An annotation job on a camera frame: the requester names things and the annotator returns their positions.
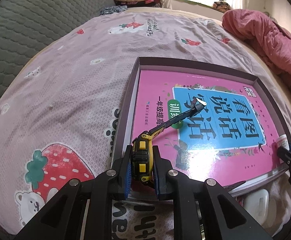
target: silver screw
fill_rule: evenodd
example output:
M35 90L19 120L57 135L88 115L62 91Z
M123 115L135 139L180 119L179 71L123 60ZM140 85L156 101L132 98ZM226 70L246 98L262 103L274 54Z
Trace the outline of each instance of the silver screw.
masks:
M207 184L209 186L214 186L216 184L216 181L214 179L207 179Z
M79 184L79 181L77 179L72 179L69 181L70 186L77 186Z
M178 175L178 171L176 171L176 170L169 170L169 171L168 171L168 174L169 174L170 176L177 176L177 175Z
M116 174L116 171L115 170L108 170L107 171L107 175L108 176L114 176Z

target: pink bedsheet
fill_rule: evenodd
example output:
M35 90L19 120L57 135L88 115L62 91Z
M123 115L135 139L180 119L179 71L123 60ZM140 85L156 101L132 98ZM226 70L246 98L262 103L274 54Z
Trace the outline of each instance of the pink bedsheet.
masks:
M291 91L291 33L262 12L244 9L226 12L222 26L252 46Z

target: pink book cover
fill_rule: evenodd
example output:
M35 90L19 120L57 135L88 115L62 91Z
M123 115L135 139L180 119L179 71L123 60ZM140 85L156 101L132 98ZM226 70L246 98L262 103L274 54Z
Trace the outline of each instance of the pink book cover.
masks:
M152 142L174 169L227 186L278 167L278 133L259 95L252 86L221 78L141 70L132 140L189 110L195 98L207 103L205 109Z

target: green label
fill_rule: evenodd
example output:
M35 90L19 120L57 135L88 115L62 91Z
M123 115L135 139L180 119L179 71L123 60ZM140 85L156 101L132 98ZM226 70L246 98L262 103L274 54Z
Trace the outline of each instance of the green label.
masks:
M168 117L171 119L172 117L177 116L178 114L181 114L181 105L178 100L171 99L167 102L167 112ZM180 129L183 126L183 121L179 121L175 124L173 124L171 127L174 129Z

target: window sill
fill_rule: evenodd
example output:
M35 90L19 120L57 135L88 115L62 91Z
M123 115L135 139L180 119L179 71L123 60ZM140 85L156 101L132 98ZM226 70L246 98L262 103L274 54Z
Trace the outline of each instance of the window sill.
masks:
M203 6L203 7L210 8L210 9L213 9L215 11L221 12L221 11L213 8L212 6L209 6L209 5L206 5L206 4L203 4L203 3L198 3L198 2L189 1L189 0L176 0L176 1L185 2L185 3L188 3L188 4L192 4L192 5L199 5L199 6Z

